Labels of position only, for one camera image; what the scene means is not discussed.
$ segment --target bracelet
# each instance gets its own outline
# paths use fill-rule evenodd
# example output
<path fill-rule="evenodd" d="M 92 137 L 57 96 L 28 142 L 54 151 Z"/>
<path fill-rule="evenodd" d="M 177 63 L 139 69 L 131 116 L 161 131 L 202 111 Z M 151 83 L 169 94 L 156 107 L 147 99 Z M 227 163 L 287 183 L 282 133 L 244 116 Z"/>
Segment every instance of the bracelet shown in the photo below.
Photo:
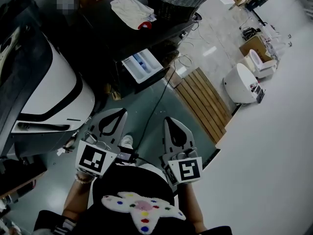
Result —
<path fill-rule="evenodd" d="M 77 174 L 75 174 L 75 180 L 80 184 L 90 184 L 94 178 L 89 179 L 88 181 L 81 180 Z"/>

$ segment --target person's arm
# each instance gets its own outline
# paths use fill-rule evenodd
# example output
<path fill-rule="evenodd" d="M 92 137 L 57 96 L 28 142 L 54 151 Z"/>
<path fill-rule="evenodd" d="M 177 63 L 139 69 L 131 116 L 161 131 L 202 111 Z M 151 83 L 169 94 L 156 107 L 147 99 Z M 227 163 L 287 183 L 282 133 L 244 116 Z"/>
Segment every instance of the person's arm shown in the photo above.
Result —
<path fill-rule="evenodd" d="M 196 233 L 201 233 L 207 230 L 203 223 L 203 216 L 200 206 L 197 202 L 194 190 L 191 184 L 178 185 L 179 209 L 185 214 L 196 228 Z"/>
<path fill-rule="evenodd" d="M 82 172 L 78 172 L 78 177 L 86 182 L 92 179 L 91 176 Z M 74 181 L 65 201 L 62 216 L 68 217 L 74 221 L 78 220 L 79 215 L 87 210 L 90 186 L 91 182 L 81 184 L 76 180 Z"/>

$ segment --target wooden pallet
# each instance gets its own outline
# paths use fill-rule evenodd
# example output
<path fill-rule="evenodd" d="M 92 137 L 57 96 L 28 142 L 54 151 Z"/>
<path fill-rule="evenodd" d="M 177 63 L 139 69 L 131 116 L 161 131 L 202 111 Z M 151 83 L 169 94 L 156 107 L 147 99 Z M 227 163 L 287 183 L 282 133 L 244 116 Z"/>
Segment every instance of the wooden pallet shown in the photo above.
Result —
<path fill-rule="evenodd" d="M 225 134 L 231 114 L 201 69 L 186 76 L 175 90 L 211 140 L 217 143 Z"/>

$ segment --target white sneaker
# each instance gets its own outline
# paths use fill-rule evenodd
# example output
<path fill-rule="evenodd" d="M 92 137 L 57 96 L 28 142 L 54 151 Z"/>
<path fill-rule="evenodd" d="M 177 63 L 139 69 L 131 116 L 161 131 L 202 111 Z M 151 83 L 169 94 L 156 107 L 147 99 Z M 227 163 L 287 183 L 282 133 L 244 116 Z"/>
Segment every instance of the white sneaker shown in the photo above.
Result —
<path fill-rule="evenodd" d="M 125 135 L 121 140 L 121 146 L 125 148 L 133 148 L 133 137 L 131 135 Z"/>

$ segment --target red object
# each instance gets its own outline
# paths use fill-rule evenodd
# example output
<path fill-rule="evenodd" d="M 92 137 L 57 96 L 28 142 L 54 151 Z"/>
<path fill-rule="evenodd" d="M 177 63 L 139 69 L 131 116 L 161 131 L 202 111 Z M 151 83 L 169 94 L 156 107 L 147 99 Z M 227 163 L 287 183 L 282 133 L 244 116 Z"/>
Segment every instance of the red object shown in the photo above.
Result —
<path fill-rule="evenodd" d="M 138 29 L 141 29 L 144 25 L 147 26 L 148 29 L 152 28 L 152 24 L 150 22 L 143 22 L 141 25 L 138 26 Z"/>

